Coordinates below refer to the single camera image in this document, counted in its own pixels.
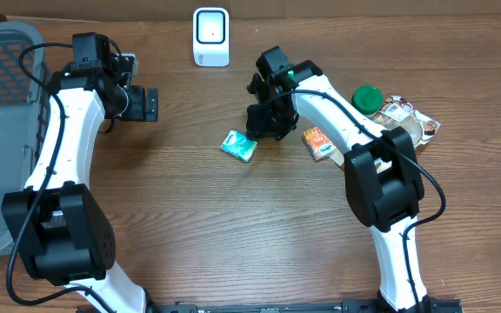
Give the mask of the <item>green tissue packet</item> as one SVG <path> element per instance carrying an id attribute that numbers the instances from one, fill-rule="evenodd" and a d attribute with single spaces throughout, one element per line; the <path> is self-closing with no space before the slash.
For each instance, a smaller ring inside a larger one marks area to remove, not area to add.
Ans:
<path id="1" fill-rule="evenodd" d="M 257 141 L 250 140 L 245 134 L 231 130 L 220 145 L 220 150 L 248 163 L 257 148 Z"/>

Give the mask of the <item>orange tissue packet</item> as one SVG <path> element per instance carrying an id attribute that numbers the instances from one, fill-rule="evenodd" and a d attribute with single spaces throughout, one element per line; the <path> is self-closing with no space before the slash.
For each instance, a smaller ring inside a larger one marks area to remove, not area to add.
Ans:
<path id="1" fill-rule="evenodd" d="M 336 150 L 336 146 L 317 126 L 307 129 L 302 138 L 315 161 L 330 157 Z"/>

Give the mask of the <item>green lid jar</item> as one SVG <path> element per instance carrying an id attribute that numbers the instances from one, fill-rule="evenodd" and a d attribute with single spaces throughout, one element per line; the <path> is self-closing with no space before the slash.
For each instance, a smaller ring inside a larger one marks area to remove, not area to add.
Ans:
<path id="1" fill-rule="evenodd" d="M 380 90 L 372 85 L 358 87 L 351 98 L 352 106 L 365 116 L 376 114 L 383 104 Z"/>

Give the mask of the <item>beige pouch bag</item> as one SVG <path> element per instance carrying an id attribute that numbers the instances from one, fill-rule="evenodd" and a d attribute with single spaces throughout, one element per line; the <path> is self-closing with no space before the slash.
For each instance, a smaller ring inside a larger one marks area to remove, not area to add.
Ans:
<path id="1" fill-rule="evenodd" d="M 383 97 L 380 110 L 368 117 L 351 104 L 350 113 L 357 112 L 355 119 L 372 135 L 380 137 L 383 130 L 403 128 L 411 137 L 413 147 L 426 145 L 438 132 L 440 123 L 418 111 L 401 96 Z"/>

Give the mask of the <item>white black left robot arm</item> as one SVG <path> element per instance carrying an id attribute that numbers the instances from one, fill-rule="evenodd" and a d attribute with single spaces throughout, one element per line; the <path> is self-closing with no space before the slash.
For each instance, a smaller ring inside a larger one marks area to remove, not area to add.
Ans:
<path id="1" fill-rule="evenodd" d="M 137 58 L 104 35 L 76 34 L 69 48 L 72 61 L 43 84 L 50 115 L 37 164 L 22 190 L 3 197 L 10 261 L 56 286 L 57 296 L 83 296 L 96 312 L 153 312 L 149 292 L 117 262 L 90 167 L 97 135 L 115 121 L 157 120 L 157 91 L 132 83 Z"/>

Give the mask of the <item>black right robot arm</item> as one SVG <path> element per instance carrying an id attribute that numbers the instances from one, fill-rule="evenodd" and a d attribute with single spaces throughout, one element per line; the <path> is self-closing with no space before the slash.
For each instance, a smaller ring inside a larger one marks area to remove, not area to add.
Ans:
<path id="1" fill-rule="evenodd" d="M 293 64 L 275 46 L 261 54 L 256 66 L 247 87 L 257 98 L 247 109 L 248 137 L 279 141 L 300 117 L 317 126 L 343 153 L 347 202 L 371 230 L 381 273 L 378 308 L 426 310 L 413 229 L 424 187 L 410 135 L 372 122 L 310 60 Z"/>

